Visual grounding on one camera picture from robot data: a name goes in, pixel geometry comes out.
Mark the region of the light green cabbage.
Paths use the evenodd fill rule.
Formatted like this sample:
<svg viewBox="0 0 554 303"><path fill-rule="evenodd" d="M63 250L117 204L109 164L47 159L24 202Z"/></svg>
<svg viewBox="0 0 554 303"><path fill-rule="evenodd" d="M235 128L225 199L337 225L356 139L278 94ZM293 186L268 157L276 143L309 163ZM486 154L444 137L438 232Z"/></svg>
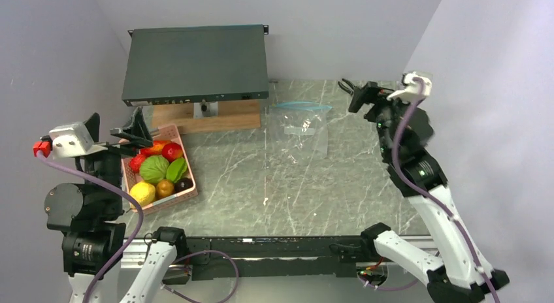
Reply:
<svg viewBox="0 0 554 303"><path fill-rule="evenodd" d="M165 179L169 161L161 155L153 155L144 160L139 168L139 175L143 181L157 185Z"/></svg>

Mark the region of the yellow lemon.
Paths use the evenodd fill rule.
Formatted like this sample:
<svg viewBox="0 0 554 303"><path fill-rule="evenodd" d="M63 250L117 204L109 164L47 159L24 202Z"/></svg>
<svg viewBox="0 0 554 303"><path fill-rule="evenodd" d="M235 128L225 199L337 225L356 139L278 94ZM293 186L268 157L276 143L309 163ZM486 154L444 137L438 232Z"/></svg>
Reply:
<svg viewBox="0 0 554 303"><path fill-rule="evenodd" d="M129 194L140 204L143 208L155 201L156 189L155 186L141 181L136 183L130 190Z"/></svg>

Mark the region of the brown kiwi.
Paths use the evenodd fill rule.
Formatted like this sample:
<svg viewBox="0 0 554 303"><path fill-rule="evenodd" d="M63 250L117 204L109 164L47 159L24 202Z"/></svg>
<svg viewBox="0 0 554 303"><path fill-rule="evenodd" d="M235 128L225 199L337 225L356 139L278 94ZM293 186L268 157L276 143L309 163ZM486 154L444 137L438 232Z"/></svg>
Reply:
<svg viewBox="0 0 554 303"><path fill-rule="evenodd" d="M155 187L155 196L157 200L169 197L174 193L174 184L168 179L161 180Z"/></svg>

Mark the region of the clear zip top bag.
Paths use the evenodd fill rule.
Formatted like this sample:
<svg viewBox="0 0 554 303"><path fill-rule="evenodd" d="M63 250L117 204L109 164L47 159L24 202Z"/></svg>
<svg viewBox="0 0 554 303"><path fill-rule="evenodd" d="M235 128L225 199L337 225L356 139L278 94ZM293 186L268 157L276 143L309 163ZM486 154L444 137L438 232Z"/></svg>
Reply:
<svg viewBox="0 0 554 303"><path fill-rule="evenodd" d="M332 107L312 101L269 106L267 130L276 155L293 163L324 159L328 151L327 114Z"/></svg>

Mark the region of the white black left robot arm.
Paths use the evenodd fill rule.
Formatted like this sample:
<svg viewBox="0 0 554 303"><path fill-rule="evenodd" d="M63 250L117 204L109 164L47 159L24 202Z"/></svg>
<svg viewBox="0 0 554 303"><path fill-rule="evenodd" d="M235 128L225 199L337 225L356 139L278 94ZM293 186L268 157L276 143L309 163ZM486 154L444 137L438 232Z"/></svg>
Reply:
<svg viewBox="0 0 554 303"><path fill-rule="evenodd" d="M46 226L63 234L63 269L72 289L71 302L117 302L118 277L125 249L132 238L118 223L123 201L122 158L153 144L137 108L129 121L110 130L120 141L99 140L100 117L92 114L53 128L33 146L33 154L45 165L82 179L61 183L44 200Z"/></svg>

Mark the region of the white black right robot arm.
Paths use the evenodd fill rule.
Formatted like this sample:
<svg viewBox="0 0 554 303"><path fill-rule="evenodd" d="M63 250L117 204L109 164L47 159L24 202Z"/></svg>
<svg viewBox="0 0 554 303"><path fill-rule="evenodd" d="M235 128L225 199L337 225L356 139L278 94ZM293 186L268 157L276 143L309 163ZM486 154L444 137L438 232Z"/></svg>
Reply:
<svg viewBox="0 0 554 303"><path fill-rule="evenodd" d="M384 223L365 229L358 246L333 244L330 249L337 255L398 264L426 287L434 302L483 302L487 295L497 300L510 279L479 251L455 207L444 171L426 149L434 131L419 105L431 84L409 74L402 85L406 102L375 82L363 86L346 79L338 82L351 96L349 112L370 106L365 119L376 126L389 177L422 218L436 253L413 245Z"/></svg>

